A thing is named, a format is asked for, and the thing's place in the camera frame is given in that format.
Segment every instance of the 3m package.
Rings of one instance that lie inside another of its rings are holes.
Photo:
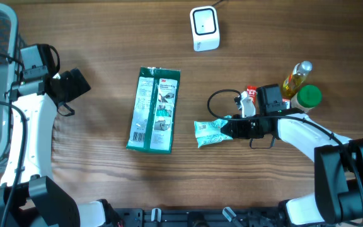
[[[127,149],[171,153],[180,71],[141,67]]]

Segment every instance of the green jar lid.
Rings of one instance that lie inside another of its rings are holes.
[[[306,85],[297,93],[297,102],[306,108],[313,108],[321,102],[321,91],[314,85]]]

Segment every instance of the wooden table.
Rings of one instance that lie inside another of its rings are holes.
[[[54,180],[78,203],[164,209],[275,206],[314,191],[313,163],[289,144],[252,150],[233,140],[197,149],[193,122],[215,120],[208,97],[225,88],[282,83],[309,60],[323,93],[309,115],[363,137],[363,1],[235,1],[217,9],[221,45],[195,52],[190,10],[213,2],[13,5],[28,44],[57,48],[61,69],[80,68],[92,90],[57,116]],[[139,68],[181,69],[171,155],[127,151]],[[231,95],[213,100],[238,113]],[[266,146],[270,137],[257,140]]]

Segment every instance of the yellow liquid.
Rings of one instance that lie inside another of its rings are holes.
[[[308,76],[302,74],[291,74],[284,81],[281,87],[281,94],[284,98],[291,99],[299,90],[299,87]]]

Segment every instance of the red label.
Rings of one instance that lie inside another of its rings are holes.
[[[293,73],[291,73],[291,75],[288,77],[288,83],[289,83],[289,82],[291,82],[291,80],[292,80],[292,75],[293,75]]]
[[[247,86],[247,94],[249,95],[249,97],[251,98],[251,100],[253,101],[253,104],[256,103],[256,86]]]

